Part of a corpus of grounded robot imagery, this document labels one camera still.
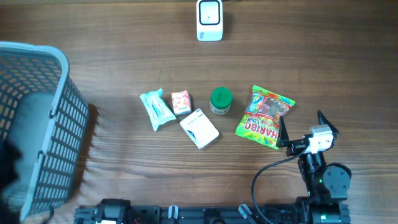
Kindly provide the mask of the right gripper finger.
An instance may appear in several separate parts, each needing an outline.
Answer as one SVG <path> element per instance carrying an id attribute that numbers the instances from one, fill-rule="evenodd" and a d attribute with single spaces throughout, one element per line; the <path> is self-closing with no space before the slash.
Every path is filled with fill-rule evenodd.
<path id="1" fill-rule="evenodd" d="M 327 124 L 327 125 L 330 127 L 331 131 L 332 131 L 333 137 L 336 138 L 337 135 L 339 134 L 339 131 L 335 128 L 334 125 L 332 125 L 332 124 L 326 119 L 325 115 L 324 115 L 320 110 L 317 111 L 317 118 L 318 118 L 319 125 Z"/>
<path id="2" fill-rule="evenodd" d="M 285 127 L 284 117 L 280 117 L 279 137 L 277 139 L 277 147 L 287 147 L 290 144 L 289 135 Z"/>

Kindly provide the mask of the small orange candy box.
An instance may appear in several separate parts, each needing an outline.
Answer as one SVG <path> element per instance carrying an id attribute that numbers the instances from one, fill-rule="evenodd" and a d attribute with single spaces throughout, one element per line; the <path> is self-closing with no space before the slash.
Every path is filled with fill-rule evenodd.
<path id="1" fill-rule="evenodd" d="M 175 115 L 192 112 L 192 104 L 187 90 L 172 93 L 172 106 Z"/>

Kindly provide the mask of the teal tissue packet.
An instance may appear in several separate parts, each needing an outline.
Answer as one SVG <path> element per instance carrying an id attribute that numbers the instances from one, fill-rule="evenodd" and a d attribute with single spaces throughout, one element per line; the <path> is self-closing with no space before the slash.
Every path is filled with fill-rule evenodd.
<path id="1" fill-rule="evenodd" d="M 157 131 L 159 126 L 176 119 L 174 113 L 165 104 L 161 98 L 163 89 L 150 91 L 140 95 L 140 99 L 149 115 L 151 125 L 154 131 Z"/>

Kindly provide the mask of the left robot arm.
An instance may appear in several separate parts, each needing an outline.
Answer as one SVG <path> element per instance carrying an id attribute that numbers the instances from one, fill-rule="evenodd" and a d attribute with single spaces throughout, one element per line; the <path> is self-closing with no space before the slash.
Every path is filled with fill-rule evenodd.
<path id="1" fill-rule="evenodd" d="M 14 162 L 19 158 L 19 153 L 11 149 L 1 140 L 1 190 L 8 187 L 17 179 Z M 130 211 L 131 203 L 121 199 L 102 199 L 93 208 L 80 207 L 75 210 L 74 223 L 134 223 Z"/>

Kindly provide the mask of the white blue paper box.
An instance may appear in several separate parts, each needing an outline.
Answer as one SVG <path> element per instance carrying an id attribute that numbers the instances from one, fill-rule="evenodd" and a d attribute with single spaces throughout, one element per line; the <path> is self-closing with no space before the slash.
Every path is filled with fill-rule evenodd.
<path id="1" fill-rule="evenodd" d="M 201 109 L 189 114 L 180 122 L 180 125 L 199 150 L 202 150 L 220 135 Z"/>

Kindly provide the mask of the green lid jar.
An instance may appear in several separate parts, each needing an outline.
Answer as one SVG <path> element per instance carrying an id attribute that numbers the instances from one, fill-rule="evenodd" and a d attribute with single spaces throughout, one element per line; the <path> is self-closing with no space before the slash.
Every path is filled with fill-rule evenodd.
<path id="1" fill-rule="evenodd" d="M 230 110 L 232 102 L 232 92 L 226 87 L 218 87 L 211 93 L 210 109 L 214 114 L 224 115 Z"/>

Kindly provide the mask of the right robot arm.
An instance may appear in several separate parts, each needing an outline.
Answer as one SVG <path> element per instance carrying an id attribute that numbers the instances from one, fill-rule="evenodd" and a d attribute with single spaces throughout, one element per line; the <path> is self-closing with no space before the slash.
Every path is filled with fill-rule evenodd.
<path id="1" fill-rule="evenodd" d="M 298 157 L 298 168 L 308 195 L 297 197 L 293 204 L 268 209 L 276 223 L 349 224 L 348 198 L 352 173 L 339 163 L 326 163 L 323 153 L 334 146 L 339 131 L 317 111 L 318 125 L 312 126 L 301 139 L 291 140 L 280 119 L 277 145 L 286 148 L 286 155 Z"/>

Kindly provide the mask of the Haribo gummy candy bag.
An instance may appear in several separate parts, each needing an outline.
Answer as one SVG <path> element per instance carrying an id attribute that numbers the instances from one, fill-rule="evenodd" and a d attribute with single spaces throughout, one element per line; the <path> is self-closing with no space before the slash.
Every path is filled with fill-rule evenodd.
<path id="1" fill-rule="evenodd" d="M 254 85 L 250 102 L 235 134 L 278 149 L 280 117 L 287 114 L 294 105 L 294 100 Z"/>

